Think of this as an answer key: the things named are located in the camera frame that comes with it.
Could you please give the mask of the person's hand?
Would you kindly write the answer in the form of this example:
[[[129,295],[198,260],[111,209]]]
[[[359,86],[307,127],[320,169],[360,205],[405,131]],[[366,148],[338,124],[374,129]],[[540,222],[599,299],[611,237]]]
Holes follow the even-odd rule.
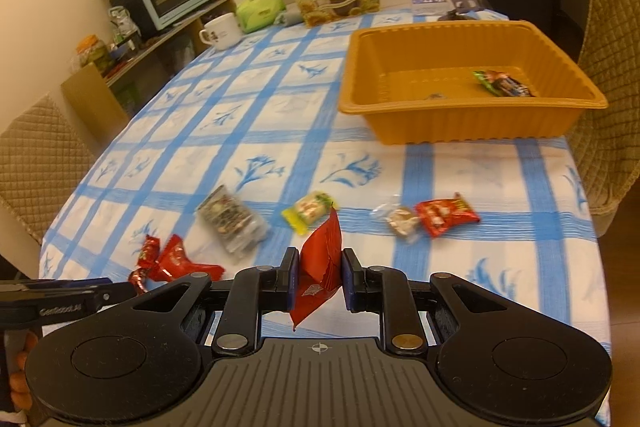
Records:
[[[28,331],[22,350],[15,355],[17,371],[10,375],[10,389],[12,402],[17,410],[28,412],[32,408],[32,395],[26,381],[25,364],[29,352],[36,347],[37,343],[37,335]]]

